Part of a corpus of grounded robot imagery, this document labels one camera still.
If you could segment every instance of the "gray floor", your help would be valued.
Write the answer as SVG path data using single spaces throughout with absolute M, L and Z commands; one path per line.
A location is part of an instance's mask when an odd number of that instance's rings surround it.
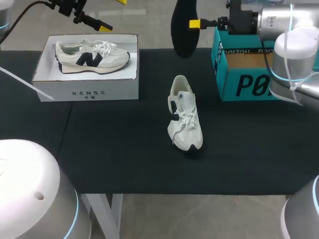
M 16 0 L 12 22 L 34 0 Z M 88 0 L 86 13 L 111 24 L 114 33 L 139 34 L 140 48 L 172 48 L 170 18 L 176 0 Z M 198 0 L 199 17 L 227 15 L 224 0 Z M 44 5 L 33 7 L 1 46 L 41 50 L 49 35 L 96 33 Z M 213 29 L 198 47 L 211 47 Z M 122 239 L 281 239 L 284 196 L 125 195 Z M 94 239 L 102 239 L 94 230 Z
M 282 239 L 284 196 L 124 196 L 121 239 Z M 104 239 L 94 223 L 92 239 Z

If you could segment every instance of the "teal shoe box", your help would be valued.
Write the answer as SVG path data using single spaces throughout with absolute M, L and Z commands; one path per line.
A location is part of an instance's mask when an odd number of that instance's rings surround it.
M 274 41 L 265 41 L 270 67 L 274 45 Z M 223 101 L 277 100 L 269 91 L 270 76 L 263 52 L 257 35 L 228 35 L 227 31 L 215 29 L 211 59 Z M 319 71 L 318 56 L 314 70 Z

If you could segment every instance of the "cardboard box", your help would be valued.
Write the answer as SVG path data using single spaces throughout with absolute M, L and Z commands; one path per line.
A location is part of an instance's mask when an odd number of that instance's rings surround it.
M 265 42 L 270 67 L 274 44 L 274 41 Z M 256 35 L 228 35 L 227 31 L 215 29 L 211 58 L 223 101 L 277 100 L 269 91 L 270 76 L 263 52 Z M 315 71 L 319 70 L 318 55 Z
M 106 75 L 94 72 L 63 74 L 55 59 L 55 43 L 77 43 L 83 39 L 117 44 L 130 53 L 130 60 L 120 71 Z M 132 100 L 139 98 L 138 36 L 133 34 L 56 35 L 50 36 L 33 76 L 33 85 L 56 101 Z M 42 102 L 52 101 L 39 95 Z

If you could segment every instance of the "black insole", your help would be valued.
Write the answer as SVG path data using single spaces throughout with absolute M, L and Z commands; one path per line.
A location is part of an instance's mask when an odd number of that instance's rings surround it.
M 178 0 L 171 18 L 170 33 L 175 52 L 182 58 L 190 57 L 199 39 L 199 29 L 190 29 L 189 21 L 198 19 L 196 0 Z

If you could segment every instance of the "white sneaker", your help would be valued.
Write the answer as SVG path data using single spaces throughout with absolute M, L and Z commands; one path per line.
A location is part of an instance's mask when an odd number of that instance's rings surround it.
M 176 76 L 168 97 L 171 121 L 168 134 L 178 148 L 195 151 L 203 145 L 195 95 L 185 76 Z
M 130 59 L 128 51 L 115 47 L 116 44 L 107 41 L 57 42 L 55 53 L 60 71 L 64 74 L 87 71 L 107 74 L 120 70 Z

